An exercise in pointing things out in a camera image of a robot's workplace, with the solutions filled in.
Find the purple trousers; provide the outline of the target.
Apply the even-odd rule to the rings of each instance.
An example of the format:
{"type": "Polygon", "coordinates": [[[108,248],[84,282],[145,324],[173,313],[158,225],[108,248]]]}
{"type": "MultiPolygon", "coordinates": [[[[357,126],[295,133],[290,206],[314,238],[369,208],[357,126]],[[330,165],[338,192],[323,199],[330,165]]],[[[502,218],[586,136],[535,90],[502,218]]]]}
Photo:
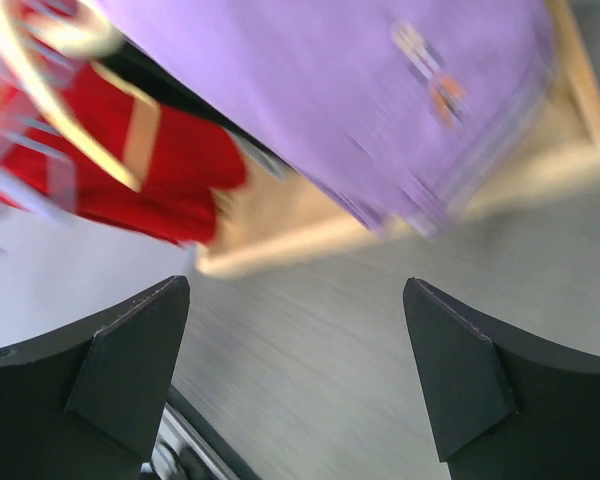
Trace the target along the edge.
{"type": "Polygon", "coordinates": [[[542,1],[102,1],[138,49],[379,230],[445,227],[519,142],[555,58],[542,1]]]}

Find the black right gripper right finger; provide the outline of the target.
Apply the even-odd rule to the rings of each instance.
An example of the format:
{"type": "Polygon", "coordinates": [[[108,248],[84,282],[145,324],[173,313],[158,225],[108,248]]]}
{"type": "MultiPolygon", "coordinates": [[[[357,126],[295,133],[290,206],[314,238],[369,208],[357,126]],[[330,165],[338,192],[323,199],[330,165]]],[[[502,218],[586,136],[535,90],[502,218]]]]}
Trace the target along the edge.
{"type": "Polygon", "coordinates": [[[454,479],[600,479],[600,356],[410,278],[405,318],[440,462],[454,479]]]}

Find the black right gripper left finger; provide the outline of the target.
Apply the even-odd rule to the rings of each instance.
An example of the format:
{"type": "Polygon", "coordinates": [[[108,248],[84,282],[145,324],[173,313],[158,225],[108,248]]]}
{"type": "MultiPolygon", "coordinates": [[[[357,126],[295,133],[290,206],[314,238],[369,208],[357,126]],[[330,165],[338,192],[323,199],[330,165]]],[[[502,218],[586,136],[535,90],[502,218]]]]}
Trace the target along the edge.
{"type": "Polygon", "coordinates": [[[0,479],[137,479],[150,460],[187,321],[169,277],[0,348],[0,479]]]}

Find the cream white hanger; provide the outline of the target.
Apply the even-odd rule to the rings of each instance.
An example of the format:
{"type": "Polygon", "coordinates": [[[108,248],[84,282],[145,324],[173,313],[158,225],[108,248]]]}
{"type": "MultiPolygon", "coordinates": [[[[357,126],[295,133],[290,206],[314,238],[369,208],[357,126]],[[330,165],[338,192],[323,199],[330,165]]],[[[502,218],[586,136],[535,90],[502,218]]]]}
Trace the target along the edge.
{"type": "Polygon", "coordinates": [[[25,20],[18,1],[0,1],[0,57],[51,126],[109,176],[138,191],[141,181],[79,123],[43,71],[50,60],[65,64],[68,57],[109,52],[120,43],[120,32],[91,1],[80,1],[71,18],[44,5],[39,11],[40,18],[25,20]]]}

